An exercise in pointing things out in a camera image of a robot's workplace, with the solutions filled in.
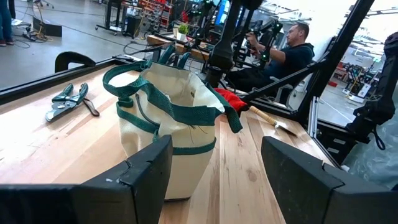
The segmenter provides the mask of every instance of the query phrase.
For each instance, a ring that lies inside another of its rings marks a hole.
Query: canvas tote bag
[[[182,69],[184,64],[180,61],[175,68],[141,61],[112,68],[103,77],[105,89],[119,98],[121,142],[128,156],[171,135],[174,153],[166,200],[191,197],[213,153],[217,116],[224,113],[234,133],[242,128],[228,102],[194,73]],[[131,70],[141,72],[134,82],[119,87],[109,84],[113,77]]]

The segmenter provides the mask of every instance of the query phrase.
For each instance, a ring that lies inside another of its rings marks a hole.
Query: potted plant
[[[180,24],[180,27],[178,27],[178,32],[177,32],[177,39],[185,41],[188,31],[189,31],[188,24]]]

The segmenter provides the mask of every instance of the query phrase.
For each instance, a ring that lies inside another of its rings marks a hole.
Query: dark blue hoodie
[[[315,56],[313,45],[309,43],[300,44],[295,47],[286,47],[280,51],[285,52],[286,59],[284,63],[271,60],[270,64],[264,69],[264,76],[284,78],[295,73],[312,62]]]

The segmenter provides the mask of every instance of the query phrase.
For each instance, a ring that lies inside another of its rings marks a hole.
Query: man
[[[264,70],[244,68],[240,71],[229,72],[229,80],[236,89],[249,92],[253,87],[261,88],[273,82],[269,77],[284,78],[305,68],[312,62],[314,56],[313,45],[305,43],[309,32],[308,25],[295,24],[286,36],[288,47],[281,50],[271,48],[271,62]],[[258,52],[266,49],[257,41],[253,33],[247,34],[247,39]]]

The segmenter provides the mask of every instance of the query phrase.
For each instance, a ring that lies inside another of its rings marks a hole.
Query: red cloth
[[[243,102],[238,96],[231,93],[229,90],[222,88],[215,88],[217,93],[224,97],[224,99],[240,114],[242,111],[247,111],[248,105]]]

